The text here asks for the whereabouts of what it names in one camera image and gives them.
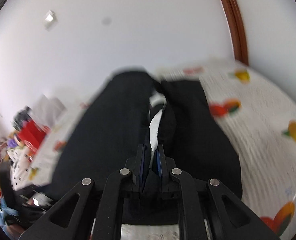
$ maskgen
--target red bag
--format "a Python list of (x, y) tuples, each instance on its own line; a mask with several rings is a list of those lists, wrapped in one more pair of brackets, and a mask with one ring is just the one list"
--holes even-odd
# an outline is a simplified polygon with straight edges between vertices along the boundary
[(25, 143), (33, 152), (37, 152), (46, 133), (41, 130), (33, 120), (30, 120), (17, 134), (21, 141)]

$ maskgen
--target round metal pin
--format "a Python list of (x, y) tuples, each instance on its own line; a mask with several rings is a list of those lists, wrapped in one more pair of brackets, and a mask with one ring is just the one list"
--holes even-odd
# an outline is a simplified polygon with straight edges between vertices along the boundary
[(209, 183), (210, 183), (210, 185), (212, 185), (212, 186), (218, 186), (220, 182), (219, 182), (218, 179), (211, 179), (211, 180), (209, 181)]
[(179, 175), (179, 174), (181, 174), (181, 169), (174, 168), (174, 169), (171, 170), (171, 173), (175, 174), (175, 175)]
[(89, 178), (84, 178), (84, 179), (81, 181), (81, 184), (82, 184), (82, 185), (85, 185), (85, 186), (89, 185), (90, 183), (91, 183), (91, 179), (89, 179)]
[(129, 174), (130, 170), (128, 170), (127, 168), (123, 168), (119, 172), (121, 175), (127, 175), (127, 174)]

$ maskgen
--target purple object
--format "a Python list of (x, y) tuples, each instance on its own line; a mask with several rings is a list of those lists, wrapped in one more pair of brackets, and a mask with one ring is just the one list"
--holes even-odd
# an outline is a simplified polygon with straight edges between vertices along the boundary
[(15, 147), (18, 146), (18, 144), (16, 143), (16, 141), (15, 141), (14, 139), (9, 139), (9, 140), (7, 141), (7, 145), (8, 145), (8, 147), (10, 147), (10, 148), (15, 148)]

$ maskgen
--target white wall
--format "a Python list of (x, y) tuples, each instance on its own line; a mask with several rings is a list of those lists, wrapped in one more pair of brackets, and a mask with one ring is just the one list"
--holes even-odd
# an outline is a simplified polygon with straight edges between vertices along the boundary
[(245, 25), (250, 66), (296, 102), (296, 2), (237, 2)]
[[(47, 31), (44, 15), (58, 24)], [(41, 94), (92, 94), (114, 69), (233, 58), (220, 0), (8, 0), (0, 11), (0, 125)]]

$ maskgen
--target wooden molding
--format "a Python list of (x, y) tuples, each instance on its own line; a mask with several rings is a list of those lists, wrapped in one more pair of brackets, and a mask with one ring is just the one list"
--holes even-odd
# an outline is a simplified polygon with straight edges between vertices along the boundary
[(248, 65), (248, 50), (243, 19), (236, 0), (221, 0), (227, 17), (235, 59)]

